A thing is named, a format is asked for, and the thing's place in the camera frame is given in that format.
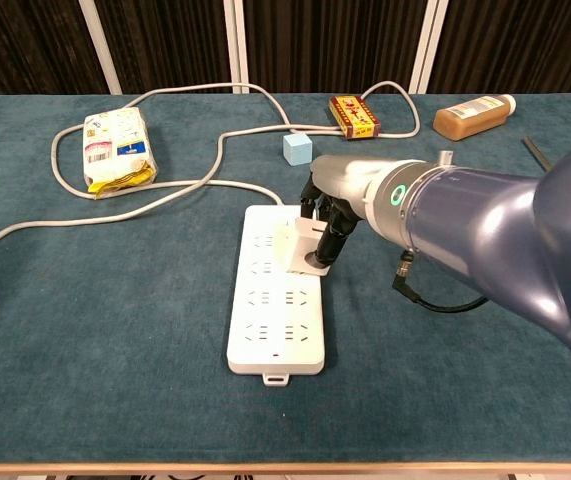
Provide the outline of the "brown liquid bottle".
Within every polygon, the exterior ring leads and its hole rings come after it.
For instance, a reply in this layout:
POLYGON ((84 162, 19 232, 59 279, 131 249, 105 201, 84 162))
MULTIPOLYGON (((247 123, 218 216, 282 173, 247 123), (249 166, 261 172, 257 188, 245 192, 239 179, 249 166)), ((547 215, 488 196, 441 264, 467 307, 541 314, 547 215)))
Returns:
POLYGON ((516 110, 510 94, 484 95, 436 112, 433 128, 441 136, 459 141, 503 125, 516 110))

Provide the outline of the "white slanted partition post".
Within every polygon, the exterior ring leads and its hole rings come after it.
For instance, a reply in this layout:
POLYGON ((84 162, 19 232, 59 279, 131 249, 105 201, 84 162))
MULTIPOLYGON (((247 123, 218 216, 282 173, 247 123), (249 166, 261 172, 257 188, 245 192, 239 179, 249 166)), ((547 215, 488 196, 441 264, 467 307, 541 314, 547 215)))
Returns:
POLYGON ((122 88, 95 0, 78 0, 78 3, 109 93, 111 95, 121 95, 122 88))

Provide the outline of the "white yellow snack bag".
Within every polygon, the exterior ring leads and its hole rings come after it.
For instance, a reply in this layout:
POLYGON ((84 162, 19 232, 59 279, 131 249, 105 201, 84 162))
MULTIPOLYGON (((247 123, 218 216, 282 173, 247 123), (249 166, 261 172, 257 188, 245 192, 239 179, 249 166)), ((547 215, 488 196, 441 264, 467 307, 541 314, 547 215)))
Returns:
POLYGON ((84 180, 96 198, 155 180, 158 167, 138 107, 87 116, 82 137, 84 180))

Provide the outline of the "white double partition post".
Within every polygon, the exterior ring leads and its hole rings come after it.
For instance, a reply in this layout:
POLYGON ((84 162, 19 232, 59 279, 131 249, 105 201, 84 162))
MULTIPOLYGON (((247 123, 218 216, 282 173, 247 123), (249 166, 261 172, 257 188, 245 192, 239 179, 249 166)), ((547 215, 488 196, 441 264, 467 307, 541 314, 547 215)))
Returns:
POLYGON ((225 27, 231 81, 234 94, 248 94, 249 69, 247 60, 245 18, 243 0, 223 0, 225 27))

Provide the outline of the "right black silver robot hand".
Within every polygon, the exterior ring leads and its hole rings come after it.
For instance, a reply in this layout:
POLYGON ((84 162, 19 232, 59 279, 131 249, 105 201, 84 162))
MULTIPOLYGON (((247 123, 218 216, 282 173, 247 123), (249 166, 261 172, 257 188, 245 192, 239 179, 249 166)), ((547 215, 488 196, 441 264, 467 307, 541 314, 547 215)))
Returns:
POLYGON ((366 217, 364 198, 378 174, 386 175, 395 162, 383 158, 321 155, 310 164, 310 175, 301 192, 301 216, 314 212, 326 224, 313 252, 305 256, 313 268, 331 266, 348 236, 366 217))

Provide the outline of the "light blue cube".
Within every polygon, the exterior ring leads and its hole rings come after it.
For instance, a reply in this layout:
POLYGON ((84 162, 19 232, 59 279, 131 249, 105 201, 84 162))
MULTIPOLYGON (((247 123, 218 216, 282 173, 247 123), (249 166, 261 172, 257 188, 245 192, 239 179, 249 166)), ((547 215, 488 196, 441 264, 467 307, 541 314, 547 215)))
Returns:
POLYGON ((283 137, 283 157, 290 166, 309 164, 312 161, 313 144, 304 133, 293 133, 283 137))

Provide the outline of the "red yellow carton box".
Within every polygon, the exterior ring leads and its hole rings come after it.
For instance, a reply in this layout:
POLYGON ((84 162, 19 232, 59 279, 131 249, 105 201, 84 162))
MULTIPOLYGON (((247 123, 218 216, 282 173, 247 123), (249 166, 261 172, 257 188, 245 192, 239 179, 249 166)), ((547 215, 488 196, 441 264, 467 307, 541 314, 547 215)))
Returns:
POLYGON ((359 96, 332 96, 329 109, 348 140, 375 138, 380 133, 380 121, 359 96))

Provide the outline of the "thin metal rod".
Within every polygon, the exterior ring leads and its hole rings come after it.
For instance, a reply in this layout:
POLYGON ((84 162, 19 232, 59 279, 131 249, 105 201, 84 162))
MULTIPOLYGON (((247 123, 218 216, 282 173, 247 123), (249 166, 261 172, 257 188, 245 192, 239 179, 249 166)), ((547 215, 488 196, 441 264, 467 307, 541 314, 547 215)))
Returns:
POLYGON ((544 172, 549 172, 552 169, 552 164, 542 151, 535 145, 530 137, 524 137, 522 143, 525 145, 530 154, 534 157, 539 166, 544 172))

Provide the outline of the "blue table cloth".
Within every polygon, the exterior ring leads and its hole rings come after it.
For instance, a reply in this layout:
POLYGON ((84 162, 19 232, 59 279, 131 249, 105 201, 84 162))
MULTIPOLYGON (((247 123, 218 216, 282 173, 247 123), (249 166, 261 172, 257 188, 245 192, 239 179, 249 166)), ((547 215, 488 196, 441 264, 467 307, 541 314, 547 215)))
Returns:
MULTIPOLYGON (((406 140, 313 137, 315 154, 430 160, 538 177, 521 143, 571 151, 571 94, 520 95, 506 125, 449 144, 415 98, 406 140)), ((127 212, 171 192, 77 198, 54 179, 60 130, 130 101, 0 96, 0 229, 127 212)), ((280 124, 260 94, 140 106, 158 181, 200 178, 222 132, 280 124)), ((400 250, 362 223, 323 281, 326 364, 268 388, 227 366, 245 190, 207 187, 127 222, 0 241, 0 463, 571 461, 571 353, 490 303, 438 315, 391 289, 400 250)))

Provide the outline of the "white power strip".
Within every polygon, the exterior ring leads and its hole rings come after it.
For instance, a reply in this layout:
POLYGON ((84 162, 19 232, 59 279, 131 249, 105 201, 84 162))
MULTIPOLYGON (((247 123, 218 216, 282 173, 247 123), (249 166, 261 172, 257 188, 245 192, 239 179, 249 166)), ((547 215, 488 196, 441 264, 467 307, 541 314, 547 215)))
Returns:
POLYGON ((267 386, 285 386, 292 375, 324 367, 321 280, 290 273, 279 254, 300 230, 298 205, 246 209, 238 258, 227 361, 240 375, 260 375, 267 386))

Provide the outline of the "white plug adapter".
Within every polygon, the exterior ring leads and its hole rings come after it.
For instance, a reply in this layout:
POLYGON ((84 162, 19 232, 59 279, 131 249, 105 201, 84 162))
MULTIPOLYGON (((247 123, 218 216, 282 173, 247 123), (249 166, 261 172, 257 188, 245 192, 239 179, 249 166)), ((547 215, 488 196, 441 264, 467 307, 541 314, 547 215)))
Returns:
POLYGON ((289 273, 325 276, 329 266, 313 266, 306 257, 316 251, 326 226, 324 221, 303 217, 277 225, 274 251, 279 267, 289 273))

